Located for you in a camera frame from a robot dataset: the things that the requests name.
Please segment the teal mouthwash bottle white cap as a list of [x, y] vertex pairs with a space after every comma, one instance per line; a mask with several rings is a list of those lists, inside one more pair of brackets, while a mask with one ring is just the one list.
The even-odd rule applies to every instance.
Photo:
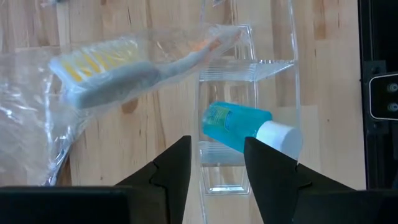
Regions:
[[247, 137], [256, 138], [295, 160], [302, 150], [301, 131], [274, 121], [270, 111], [216, 101], [203, 113], [201, 124], [203, 134], [238, 152], [244, 152]]

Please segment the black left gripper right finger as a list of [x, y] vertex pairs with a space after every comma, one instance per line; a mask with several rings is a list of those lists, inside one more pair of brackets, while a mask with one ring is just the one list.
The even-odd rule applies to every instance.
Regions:
[[352, 191], [254, 137], [246, 137], [244, 160], [251, 188], [265, 224], [293, 224], [299, 194]]

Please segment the orange toothbrush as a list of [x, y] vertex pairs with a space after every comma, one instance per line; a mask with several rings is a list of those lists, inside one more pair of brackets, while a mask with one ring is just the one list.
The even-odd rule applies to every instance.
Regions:
[[54, 185], [93, 117], [249, 41], [240, 26], [200, 24], [0, 54], [0, 187]]

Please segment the clear acrylic organizer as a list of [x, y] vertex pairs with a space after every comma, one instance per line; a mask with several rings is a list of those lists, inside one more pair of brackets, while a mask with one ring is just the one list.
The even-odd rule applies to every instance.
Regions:
[[[199, 78], [198, 113], [218, 101], [269, 111], [300, 126], [300, 84], [293, 0], [202, 0], [201, 21], [238, 27], [241, 38]], [[262, 224], [244, 156], [198, 135], [205, 224]]]

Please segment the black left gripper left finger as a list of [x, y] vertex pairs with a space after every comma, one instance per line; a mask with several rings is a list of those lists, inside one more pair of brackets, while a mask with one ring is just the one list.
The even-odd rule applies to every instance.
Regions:
[[127, 190], [130, 224], [182, 224], [192, 169], [192, 138], [182, 136], [116, 184]]

